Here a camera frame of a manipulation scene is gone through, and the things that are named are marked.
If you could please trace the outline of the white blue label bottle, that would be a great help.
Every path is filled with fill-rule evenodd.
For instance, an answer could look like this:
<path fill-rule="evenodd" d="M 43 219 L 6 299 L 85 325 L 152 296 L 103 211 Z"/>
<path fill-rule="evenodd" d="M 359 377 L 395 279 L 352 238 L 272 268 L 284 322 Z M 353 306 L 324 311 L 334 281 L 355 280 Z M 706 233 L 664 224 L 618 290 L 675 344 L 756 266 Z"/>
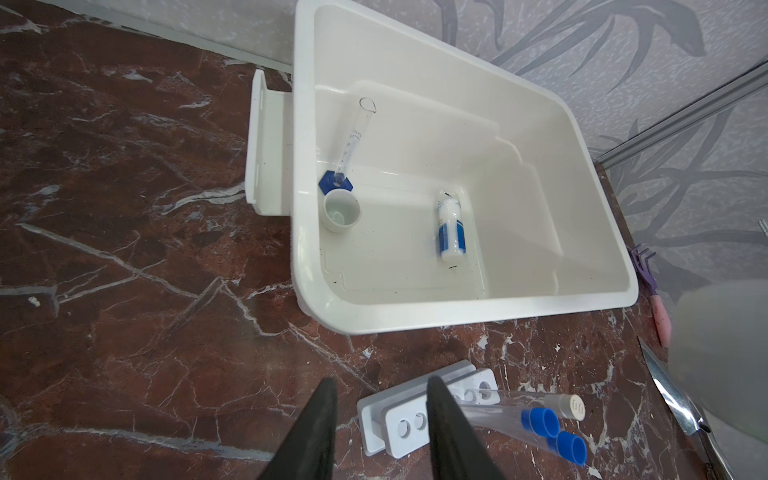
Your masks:
<path fill-rule="evenodd" d="M 462 222 L 459 199 L 447 191 L 440 191 L 437 197 L 438 253 L 440 259 L 453 267 L 466 258 L 465 229 Z"/>

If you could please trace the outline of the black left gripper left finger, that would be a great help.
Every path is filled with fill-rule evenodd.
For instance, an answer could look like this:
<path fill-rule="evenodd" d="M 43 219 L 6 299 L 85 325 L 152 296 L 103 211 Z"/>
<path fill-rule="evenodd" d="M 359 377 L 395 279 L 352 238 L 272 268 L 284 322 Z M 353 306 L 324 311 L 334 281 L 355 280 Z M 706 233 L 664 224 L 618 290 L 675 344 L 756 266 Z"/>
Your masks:
<path fill-rule="evenodd" d="M 334 379 L 320 381 L 258 479 L 331 479 L 337 426 Z"/>

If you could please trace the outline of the white test tube rack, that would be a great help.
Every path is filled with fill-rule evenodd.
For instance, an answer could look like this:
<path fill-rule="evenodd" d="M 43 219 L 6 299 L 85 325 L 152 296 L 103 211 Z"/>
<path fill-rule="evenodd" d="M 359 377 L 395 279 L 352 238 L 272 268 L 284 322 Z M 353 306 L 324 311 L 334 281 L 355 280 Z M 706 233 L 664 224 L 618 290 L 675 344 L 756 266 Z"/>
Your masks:
<path fill-rule="evenodd" d="M 430 442 L 427 384 L 434 376 L 441 378 L 459 401 L 473 402 L 473 389 L 498 388 L 492 370 L 462 360 L 360 399 L 357 413 L 366 456 L 385 452 L 400 459 Z"/>

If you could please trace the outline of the test tube cork stopper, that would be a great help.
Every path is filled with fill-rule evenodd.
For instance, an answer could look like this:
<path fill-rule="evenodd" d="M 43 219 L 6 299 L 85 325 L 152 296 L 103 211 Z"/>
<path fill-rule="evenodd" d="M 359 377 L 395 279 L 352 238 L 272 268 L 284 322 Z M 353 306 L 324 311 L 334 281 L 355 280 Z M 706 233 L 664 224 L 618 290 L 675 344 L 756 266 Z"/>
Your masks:
<path fill-rule="evenodd" d="M 559 418 L 583 421 L 585 403 L 579 395 L 527 391 L 467 389 L 459 399 L 460 406 L 510 406 L 516 408 L 549 408 Z"/>

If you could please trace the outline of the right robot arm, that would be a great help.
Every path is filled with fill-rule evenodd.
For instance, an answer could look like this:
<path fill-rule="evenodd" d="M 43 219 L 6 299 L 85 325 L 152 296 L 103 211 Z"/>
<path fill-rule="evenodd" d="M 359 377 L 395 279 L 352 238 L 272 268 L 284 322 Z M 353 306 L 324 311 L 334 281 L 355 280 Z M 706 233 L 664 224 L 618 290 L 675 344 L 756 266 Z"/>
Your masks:
<path fill-rule="evenodd" d="M 767 281 L 683 294 L 672 315 L 669 372 L 696 403 L 767 441 Z"/>

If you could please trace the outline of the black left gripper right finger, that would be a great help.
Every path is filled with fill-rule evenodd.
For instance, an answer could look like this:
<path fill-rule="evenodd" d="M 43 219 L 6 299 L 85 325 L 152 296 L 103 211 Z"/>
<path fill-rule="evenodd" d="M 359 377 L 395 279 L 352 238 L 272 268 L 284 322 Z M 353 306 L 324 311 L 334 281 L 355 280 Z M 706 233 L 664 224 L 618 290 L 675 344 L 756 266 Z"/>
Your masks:
<path fill-rule="evenodd" d="M 427 383 L 427 418 L 434 479 L 504 479 L 444 381 Z"/>

